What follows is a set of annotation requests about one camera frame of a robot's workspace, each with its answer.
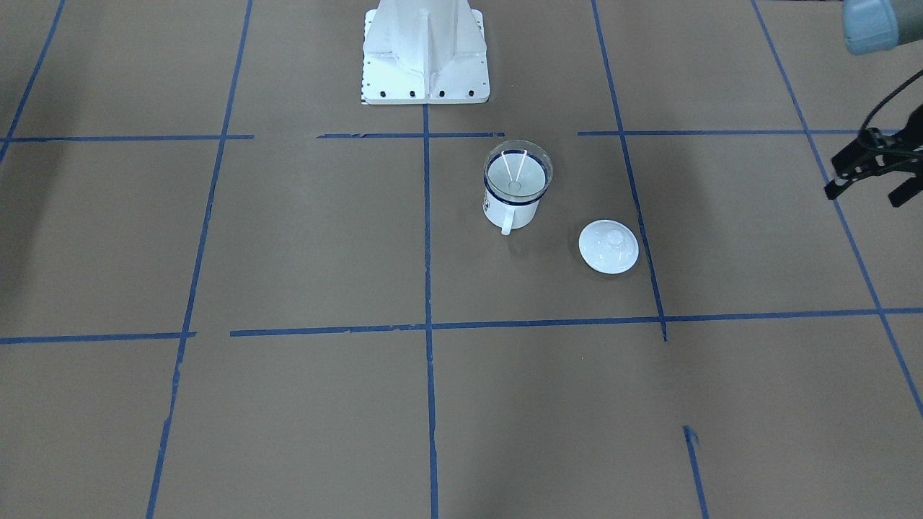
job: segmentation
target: white mug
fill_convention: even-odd
[[[484,215],[502,235],[532,221],[551,182],[551,159],[526,140],[494,148],[484,164]]]
[[[539,199],[528,205],[509,205],[491,195],[490,191],[485,191],[484,215],[493,225],[500,228],[502,235],[506,236],[509,235],[510,230],[524,227],[532,221],[540,201]]]

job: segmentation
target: brown floor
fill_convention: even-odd
[[[490,102],[421,108],[359,102],[374,1],[0,0],[0,517],[923,516],[923,197],[821,189],[923,43],[595,2],[474,1]]]

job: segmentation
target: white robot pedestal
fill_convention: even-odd
[[[366,13],[368,104],[483,103],[490,96],[484,16],[468,0],[381,0]]]

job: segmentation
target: blue tape line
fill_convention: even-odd
[[[699,495],[699,509],[701,519],[708,519],[708,503],[705,502],[705,489],[701,484],[699,460],[695,455],[695,446],[699,444],[699,435],[689,426],[683,426],[683,436],[686,437],[686,450],[689,452],[689,464],[692,465],[692,476],[695,478],[695,491]]]
[[[205,206],[205,216],[202,220],[202,232],[198,239],[198,251],[196,253],[196,264],[192,271],[192,282],[189,285],[189,299],[186,303],[186,315],[183,318],[183,336],[179,340],[179,346],[176,348],[176,363],[174,364],[173,388],[170,392],[170,412],[167,419],[163,422],[163,431],[161,433],[161,446],[157,452],[157,464],[154,468],[154,478],[150,483],[150,498],[148,499],[148,511],[146,519],[153,519],[154,510],[157,506],[157,494],[160,490],[161,476],[163,473],[163,461],[167,453],[167,443],[170,439],[170,429],[173,424],[174,409],[176,406],[176,394],[179,390],[180,365],[183,364],[183,356],[186,354],[186,333],[192,322],[192,310],[196,304],[196,290],[198,289],[198,277],[202,270],[202,258],[205,255],[205,243],[209,235],[209,223],[211,220],[211,207],[215,201],[215,188],[218,185],[218,175],[222,168],[222,159],[224,156],[224,144],[227,142],[228,127],[231,125],[231,112],[234,109],[234,95],[237,90],[237,79],[240,76],[240,66],[244,60],[244,49],[246,47],[246,34],[250,27],[250,14],[253,11],[253,0],[247,0],[246,12],[244,14],[244,27],[240,33],[240,43],[237,47],[237,60],[234,63],[234,74],[231,78],[231,88],[228,92],[227,106],[224,109],[224,122],[222,124],[222,138],[218,141],[218,153],[215,157],[215,167],[211,172],[211,185],[209,187],[209,200]]]
[[[591,326],[599,324],[638,324],[660,322],[659,317],[625,317],[611,319],[550,319],[550,320],[488,320],[471,322],[443,322],[433,325],[433,330],[470,330],[480,328],[540,328],[546,326]]]
[[[426,398],[429,414],[429,508],[432,519],[439,518],[439,478],[436,453],[436,374],[433,370],[433,290],[431,271],[432,224],[430,221],[429,105],[423,105],[423,193],[426,222],[424,264],[426,266]]]
[[[250,140],[253,134],[237,135],[117,135],[99,137],[16,137],[11,142],[146,142],[151,140]]]
[[[421,139],[422,133],[325,133],[318,139]]]
[[[473,133],[431,133],[431,139],[482,139],[493,137],[506,137],[507,134],[502,131],[495,132],[473,132]]]
[[[688,316],[666,316],[669,322],[696,322],[696,321],[713,321],[713,320],[775,320],[775,319],[809,319],[818,317],[850,317],[850,316],[872,316],[878,315],[876,309],[859,309],[859,310],[816,310],[804,312],[768,312],[768,313],[749,313],[749,314],[712,314],[712,315],[688,315]]]
[[[888,315],[923,314],[923,308],[884,308],[882,311]]]
[[[823,177],[823,181],[826,184],[830,182],[830,177],[827,175],[827,169],[823,165],[821,154],[817,150],[817,145],[814,143],[814,138],[811,136],[811,131],[808,127],[808,121],[805,119],[804,112],[801,110],[801,104],[798,102],[797,96],[795,95],[795,89],[792,88],[792,82],[789,80],[788,74],[785,73],[785,67],[782,65],[782,58],[779,56],[779,53],[775,48],[773,37],[769,33],[769,28],[766,26],[766,20],[763,19],[760,6],[757,5],[756,0],[750,0],[750,4],[753,5],[753,11],[756,13],[756,17],[760,22],[762,32],[766,36],[766,42],[769,43],[769,48],[773,52],[775,64],[779,67],[779,72],[782,73],[782,79],[785,81],[785,87],[788,89],[788,95],[792,98],[792,104],[795,105],[795,111],[798,115],[798,119],[801,121],[802,128],[804,128],[804,134],[808,138],[811,152],[814,153],[814,160],[817,162],[818,168],[821,169],[821,176]],[[891,348],[894,351],[894,356],[897,358],[897,363],[900,366],[901,371],[904,373],[904,380],[907,383],[907,387],[910,389],[910,394],[913,396],[914,403],[917,405],[917,411],[919,412],[920,417],[923,417],[923,400],[920,399],[917,385],[914,383],[914,379],[910,374],[910,370],[907,368],[907,364],[904,361],[904,355],[901,353],[901,348],[897,344],[897,340],[894,338],[894,334],[891,331],[891,324],[888,322],[888,318],[885,315],[883,308],[881,307],[881,301],[879,300],[878,293],[875,291],[874,284],[872,284],[871,276],[869,276],[869,270],[866,268],[865,261],[862,259],[862,254],[859,252],[856,239],[853,237],[853,233],[849,229],[849,223],[846,221],[846,216],[843,213],[843,209],[840,207],[840,203],[834,200],[833,206],[836,209],[837,216],[840,218],[840,224],[843,226],[843,230],[846,232],[846,237],[849,240],[849,246],[853,249],[853,254],[856,256],[859,269],[862,271],[862,277],[865,279],[866,286],[869,289],[869,294],[871,295],[879,318],[881,319],[881,325],[884,327],[885,333],[888,335],[888,341],[891,342]]]
[[[22,111],[26,109],[26,102],[29,100],[29,94],[32,93],[32,87],[35,86],[35,79],[39,76],[39,71],[42,70],[42,64],[45,62],[45,56],[48,55],[48,48],[52,45],[54,32],[57,31],[57,24],[59,21],[61,21],[61,13],[64,12],[64,3],[65,0],[61,0],[61,2],[58,3],[57,11],[54,12],[52,27],[48,30],[48,36],[45,38],[45,44],[42,46],[42,51],[39,53],[39,60],[35,63],[35,68],[32,69],[32,75],[29,76],[29,82],[26,83],[26,91],[22,92],[22,98],[19,99],[19,106],[16,108],[16,114],[13,115],[13,122],[9,126],[9,131],[6,132],[6,141],[4,141],[3,147],[0,148],[0,163],[2,163],[6,157],[6,151],[9,150],[10,140],[16,133],[16,127],[19,126],[19,119],[22,117]]]
[[[472,133],[325,133],[318,135],[318,139],[477,139],[491,137],[506,137],[499,132],[472,132]]]
[[[195,332],[186,336],[195,337]],[[111,333],[106,335],[47,335],[41,337],[2,337],[0,344],[61,344],[61,343],[109,343],[119,341],[162,341],[179,339],[182,332],[171,333]]]
[[[889,314],[923,314],[923,308],[887,308]],[[664,316],[667,322],[707,322],[722,320],[787,320],[787,319],[816,319],[834,317],[861,317],[877,316],[879,311],[875,308],[861,308],[852,310],[807,310],[799,312],[754,312],[741,314],[698,314],[698,315],[668,315]],[[597,319],[549,319],[549,320],[483,320],[461,322],[431,323],[433,330],[477,330],[483,328],[541,328],[548,326],[594,326],[612,324],[643,324],[660,322],[658,316],[648,317],[616,317]],[[321,335],[329,333],[371,333],[371,332],[417,332],[425,330],[427,325],[422,324],[389,324],[376,326],[336,326],[319,328],[280,328],[235,330],[232,337],[260,337],[271,335]]]
[[[272,335],[326,335],[334,333],[416,332],[425,324],[393,324],[380,326],[328,326],[322,328],[280,328],[278,330],[234,330],[232,337],[267,337]]]
[[[641,231],[641,241],[644,244],[644,254],[647,256],[647,265],[651,270],[651,287],[653,289],[653,298],[657,304],[657,315],[660,316],[660,328],[664,334],[664,341],[667,340],[666,320],[664,319],[664,303],[660,298],[660,287],[657,284],[657,270],[653,266],[653,255],[651,254],[651,244],[647,239],[647,230],[644,227],[644,215],[641,212],[641,199],[638,196],[638,186],[635,183],[634,170],[631,167],[631,156],[629,155],[629,144],[625,139],[625,127],[622,125],[622,113],[618,108],[618,96],[616,95],[616,83],[612,79],[612,68],[609,66],[609,52],[605,49],[605,38],[603,37],[603,25],[599,20],[599,8],[596,0],[591,0],[593,4],[593,18],[596,21],[596,35],[599,37],[599,49],[603,53],[603,65],[605,66],[605,77],[609,82],[609,94],[612,97],[612,109],[616,114],[616,124],[620,132],[619,139],[622,144],[622,155],[625,159],[625,170],[628,173],[629,184],[631,186],[631,198],[634,200],[635,211],[638,213],[638,228]]]
[[[884,133],[895,133],[900,130],[885,129]],[[811,135],[856,135],[857,129],[809,129]],[[579,131],[580,137],[629,137],[644,136],[670,136],[670,135],[804,135],[803,129],[767,129],[767,130],[587,130]]]

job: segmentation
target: cable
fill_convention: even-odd
[[[893,92],[888,94],[888,97],[885,97],[884,99],[882,99],[881,103],[878,103],[878,105],[872,109],[872,111],[869,113],[869,116],[866,117],[866,120],[862,123],[862,128],[859,129],[859,133],[856,138],[856,142],[859,143],[859,146],[869,151],[876,151],[876,152],[881,151],[880,148],[876,148],[875,146],[872,146],[862,141],[862,138],[865,135],[866,130],[869,129],[869,123],[871,122],[872,117],[874,117],[881,110],[881,108],[884,107],[885,104],[889,103],[892,99],[894,99],[894,97],[897,96],[897,94],[904,91],[904,89],[909,87],[910,84],[916,81],[917,79],[920,79],[920,77],[923,77],[923,70],[920,70],[919,72],[911,76],[910,79],[908,79],[907,81],[904,81],[904,83],[902,83],[901,86],[894,89]],[[909,157],[913,159],[923,159],[923,153],[918,153],[916,151],[887,150],[887,152],[888,154],[899,155],[901,157]]]

